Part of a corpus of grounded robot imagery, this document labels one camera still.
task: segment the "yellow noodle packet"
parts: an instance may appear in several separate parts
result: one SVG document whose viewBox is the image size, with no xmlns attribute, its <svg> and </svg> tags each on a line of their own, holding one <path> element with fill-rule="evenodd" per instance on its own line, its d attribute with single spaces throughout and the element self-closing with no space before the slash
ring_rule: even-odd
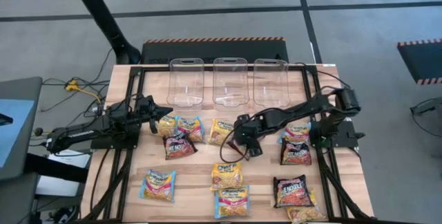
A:
<svg viewBox="0 0 442 224">
<path fill-rule="evenodd" d="M 319 211 L 318 203 L 315 199 L 315 191 L 310 191 L 310 199 L 315 205 L 314 207 L 288 207 L 287 213 L 290 221 L 294 224 L 303 223 L 305 221 L 324 219 L 325 216 Z"/>
<path fill-rule="evenodd" d="M 250 212 L 249 195 L 249 186 L 218 190 L 215 193 L 215 218 L 248 216 Z"/>
<path fill-rule="evenodd" d="M 227 122 L 219 121 L 213 119 L 212 128 L 210 129 L 210 138 L 207 142 L 208 144 L 221 145 L 227 135 L 233 130 L 233 125 Z M 228 143 L 233 137 L 230 135 L 229 139 L 226 141 Z"/>
<path fill-rule="evenodd" d="M 212 187 L 210 190 L 239 188 L 242 186 L 241 164 L 215 163 L 212 170 Z"/>
<path fill-rule="evenodd" d="M 158 133 L 157 135 L 162 137 L 171 137 L 175 135 L 176 120 L 175 117 L 165 115 L 158 123 L 155 123 Z"/>
</svg>

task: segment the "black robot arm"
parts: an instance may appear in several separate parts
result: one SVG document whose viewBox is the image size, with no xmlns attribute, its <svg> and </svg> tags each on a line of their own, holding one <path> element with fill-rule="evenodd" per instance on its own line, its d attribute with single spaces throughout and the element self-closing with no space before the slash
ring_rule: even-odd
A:
<svg viewBox="0 0 442 224">
<path fill-rule="evenodd" d="M 335 95 L 336 106 L 329 103 L 329 97 Z M 311 132 L 311 136 L 331 136 L 336 134 L 337 126 L 346 118 L 353 117 L 361 107 L 354 91 L 350 88 L 335 88 L 331 93 L 317 93 L 310 100 L 288 109 L 265 109 L 252 118 L 248 114 L 238 116 L 235 121 L 233 137 L 239 145 L 245 145 L 250 156 L 262 154 L 258 138 L 277 132 L 288 123 L 309 117 L 317 113 L 330 113 L 320 121 L 320 130 Z"/>
<path fill-rule="evenodd" d="M 71 127 L 54 129 L 48 134 L 46 149 L 50 153 L 59 153 L 72 144 L 93 140 L 94 149 L 131 149 L 136 146 L 141 124 L 149 122 L 151 131 L 157 133 L 155 121 L 170 113 L 170 107 L 161 107 L 154 103 L 151 95 L 138 97 L 134 111 L 124 100 L 108 107 L 104 115 L 93 121 Z"/>
</svg>

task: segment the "concrete floor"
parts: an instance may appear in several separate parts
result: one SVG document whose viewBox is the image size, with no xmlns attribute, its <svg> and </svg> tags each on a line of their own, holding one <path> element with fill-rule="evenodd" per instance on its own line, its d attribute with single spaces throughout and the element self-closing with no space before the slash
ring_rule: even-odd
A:
<svg viewBox="0 0 442 224">
<path fill-rule="evenodd" d="M 307 0 L 311 6 L 405 3 L 442 0 Z M 299 6 L 300 0 L 105 0 L 113 13 L 265 6 Z M 87 14 L 80 0 L 0 0 L 2 17 Z M 375 215 L 384 220 L 440 223 L 442 140 L 413 123 L 409 107 L 441 96 L 442 85 L 416 86 L 396 49 L 398 41 L 440 38 L 442 7 L 311 11 L 324 63 L 338 65 L 340 76 L 357 90 L 363 111 L 354 118 L 363 169 Z M 145 39 L 282 36 L 291 62 L 313 63 L 301 11 L 174 17 L 133 17 L 117 22 L 136 47 Z M 38 75 L 68 80 L 94 78 L 110 48 L 91 19 L 0 22 L 0 80 Z M 111 53 L 100 79 L 108 80 Z M 44 86 L 44 109 L 70 95 Z M 37 113 L 36 127 L 68 124 L 91 101 L 76 95 L 49 112 Z M 440 120 L 418 121 L 434 132 Z M 86 148 L 81 144 L 76 148 Z M 43 153 L 40 148 L 30 150 Z"/>
</svg>

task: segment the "orange striped border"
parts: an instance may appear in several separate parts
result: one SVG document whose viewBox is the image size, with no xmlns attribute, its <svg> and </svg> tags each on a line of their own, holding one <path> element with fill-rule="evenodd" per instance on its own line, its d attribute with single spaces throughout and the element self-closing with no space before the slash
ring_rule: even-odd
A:
<svg viewBox="0 0 442 224">
<path fill-rule="evenodd" d="M 401 41 L 397 43 L 397 46 L 406 46 L 406 45 L 417 45 L 417 44 L 434 44 L 434 43 L 440 43 L 442 40 L 440 38 L 438 39 L 426 39 L 426 40 L 418 40 L 418 41 Z"/>
<path fill-rule="evenodd" d="M 216 38 L 179 38 L 179 39 L 147 39 L 147 43 L 172 43 L 172 42 L 195 42 L 195 41 L 285 41 L 284 37 L 216 37 Z"/>
<path fill-rule="evenodd" d="M 416 83 L 418 85 L 441 84 L 442 83 L 442 77 L 440 77 L 440 78 L 420 79 Z"/>
</svg>

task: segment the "black stand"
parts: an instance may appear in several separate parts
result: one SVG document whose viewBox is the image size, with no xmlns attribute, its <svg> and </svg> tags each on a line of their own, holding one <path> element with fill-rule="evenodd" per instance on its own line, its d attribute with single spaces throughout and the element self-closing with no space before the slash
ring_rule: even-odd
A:
<svg viewBox="0 0 442 224">
<path fill-rule="evenodd" d="M 141 59 L 140 51 L 130 45 L 123 36 L 104 1 L 82 1 L 112 46 L 117 56 L 117 64 L 138 64 Z"/>
</svg>

